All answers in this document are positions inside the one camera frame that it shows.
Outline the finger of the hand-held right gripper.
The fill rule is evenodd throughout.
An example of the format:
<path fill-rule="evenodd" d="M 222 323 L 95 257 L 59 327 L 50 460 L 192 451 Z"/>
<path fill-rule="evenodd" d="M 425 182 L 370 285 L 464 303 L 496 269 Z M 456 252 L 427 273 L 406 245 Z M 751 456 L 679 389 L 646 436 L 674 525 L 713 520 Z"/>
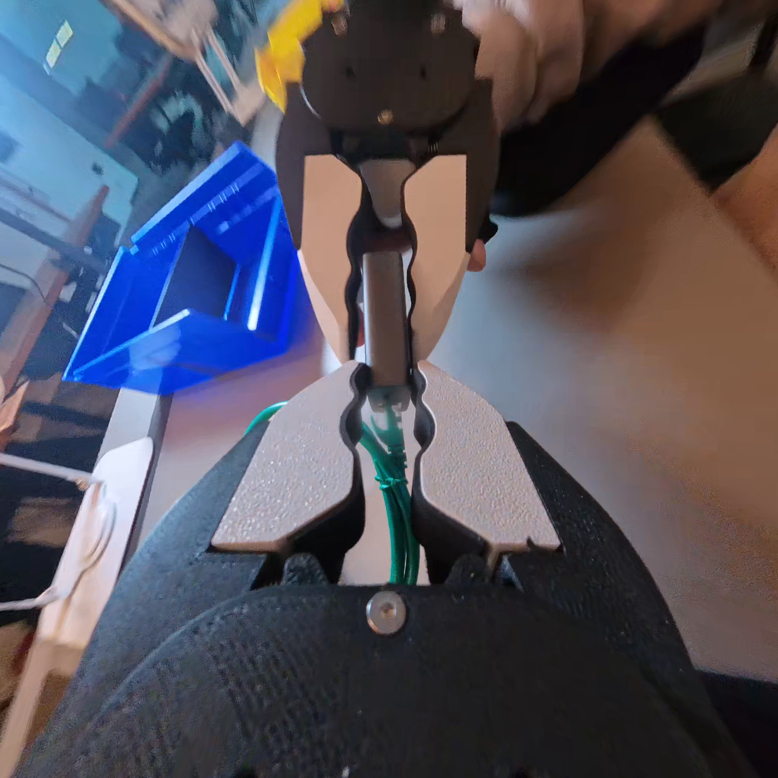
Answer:
<path fill-rule="evenodd" d="M 436 156 L 404 181 L 413 234 L 409 266 L 412 359 L 427 359 L 450 320 L 470 254 L 466 249 L 466 156 Z"/>
<path fill-rule="evenodd" d="M 369 196 L 360 174 L 333 154 L 307 156 L 298 258 L 310 302 L 340 363 L 355 356 L 361 328 L 358 231 Z"/>

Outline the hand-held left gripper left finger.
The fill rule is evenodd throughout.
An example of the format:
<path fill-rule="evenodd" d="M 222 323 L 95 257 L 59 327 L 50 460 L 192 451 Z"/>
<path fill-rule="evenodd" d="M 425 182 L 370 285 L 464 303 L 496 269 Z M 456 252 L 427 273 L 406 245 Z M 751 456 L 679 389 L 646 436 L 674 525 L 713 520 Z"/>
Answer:
<path fill-rule="evenodd" d="M 364 520 L 356 447 L 369 368 L 352 360 L 287 401 L 268 421 L 211 544 L 281 554 L 351 507 Z"/>

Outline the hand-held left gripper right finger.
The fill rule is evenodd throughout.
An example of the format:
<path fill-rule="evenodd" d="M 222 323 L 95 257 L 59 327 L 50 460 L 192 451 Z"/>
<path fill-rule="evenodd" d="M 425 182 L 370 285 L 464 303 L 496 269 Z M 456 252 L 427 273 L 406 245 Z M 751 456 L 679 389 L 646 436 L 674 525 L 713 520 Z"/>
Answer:
<path fill-rule="evenodd" d="M 422 360 L 415 371 L 413 526 L 434 555 L 503 555 L 561 544 L 506 420 Z"/>

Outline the black ethernet adapter box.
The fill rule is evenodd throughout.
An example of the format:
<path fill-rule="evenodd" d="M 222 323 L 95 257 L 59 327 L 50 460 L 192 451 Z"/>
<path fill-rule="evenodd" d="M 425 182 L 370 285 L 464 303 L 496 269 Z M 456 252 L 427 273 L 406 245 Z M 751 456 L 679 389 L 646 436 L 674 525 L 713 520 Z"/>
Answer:
<path fill-rule="evenodd" d="M 407 387 L 411 371 L 402 256 L 395 251 L 367 252 L 362 275 L 365 364 L 372 391 L 397 393 Z"/>

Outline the person's right hand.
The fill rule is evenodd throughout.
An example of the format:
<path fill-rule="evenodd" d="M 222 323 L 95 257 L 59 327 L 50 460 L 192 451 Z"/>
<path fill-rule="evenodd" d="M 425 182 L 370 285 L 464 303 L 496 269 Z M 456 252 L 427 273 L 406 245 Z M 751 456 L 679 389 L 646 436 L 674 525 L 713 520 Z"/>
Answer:
<path fill-rule="evenodd" d="M 588 24 L 581 1 L 458 1 L 479 39 L 475 73 L 492 82 L 500 133 L 539 122 L 581 79 Z"/>

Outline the yellow plastic bin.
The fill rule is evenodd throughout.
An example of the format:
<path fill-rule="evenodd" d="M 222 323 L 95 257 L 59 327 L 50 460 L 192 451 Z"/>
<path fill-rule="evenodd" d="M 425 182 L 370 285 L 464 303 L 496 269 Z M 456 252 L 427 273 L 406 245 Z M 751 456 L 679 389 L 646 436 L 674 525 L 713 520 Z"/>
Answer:
<path fill-rule="evenodd" d="M 289 2 L 268 29 L 266 44 L 255 49 L 258 83 L 281 113 L 286 113 L 288 85 L 302 83 L 304 43 L 326 14 L 344 9 L 344 1 Z"/>

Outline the blue plastic bin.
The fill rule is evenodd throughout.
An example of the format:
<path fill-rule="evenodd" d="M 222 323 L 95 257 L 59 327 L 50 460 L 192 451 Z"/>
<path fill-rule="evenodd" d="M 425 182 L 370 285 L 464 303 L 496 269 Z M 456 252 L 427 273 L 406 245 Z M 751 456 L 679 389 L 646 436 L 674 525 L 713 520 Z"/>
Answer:
<path fill-rule="evenodd" d="M 121 248 L 62 379 L 170 395 L 288 352 L 299 263 L 276 173 L 243 142 Z"/>

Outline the wooden easel display board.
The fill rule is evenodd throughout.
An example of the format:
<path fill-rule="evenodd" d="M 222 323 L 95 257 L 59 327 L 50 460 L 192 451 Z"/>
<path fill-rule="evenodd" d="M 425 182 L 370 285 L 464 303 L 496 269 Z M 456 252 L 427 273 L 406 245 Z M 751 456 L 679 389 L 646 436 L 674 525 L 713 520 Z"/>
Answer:
<path fill-rule="evenodd" d="M 242 127 L 264 101 L 252 53 L 255 2 L 107 1 L 176 58 L 193 64 L 221 108 Z"/>

